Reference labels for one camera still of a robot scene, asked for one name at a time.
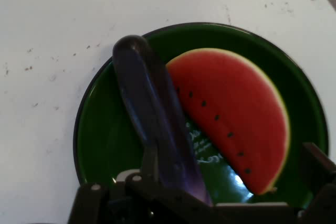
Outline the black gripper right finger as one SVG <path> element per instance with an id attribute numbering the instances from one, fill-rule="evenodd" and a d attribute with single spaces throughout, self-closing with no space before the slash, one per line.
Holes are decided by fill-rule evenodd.
<path id="1" fill-rule="evenodd" d="M 303 143 L 300 171 L 313 199 L 301 223 L 335 223 L 335 163 L 314 143 Z"/>

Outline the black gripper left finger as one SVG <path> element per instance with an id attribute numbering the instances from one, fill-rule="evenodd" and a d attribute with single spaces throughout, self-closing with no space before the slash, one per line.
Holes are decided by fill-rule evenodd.
<path id="1" fill-rule="evenodd" d="M 163 187 L 155 147 L 145 148 L 139 172 L 113 187 L 82 184 L 68 223 L 205 223 L 213 209 L 191 195 Z"/>

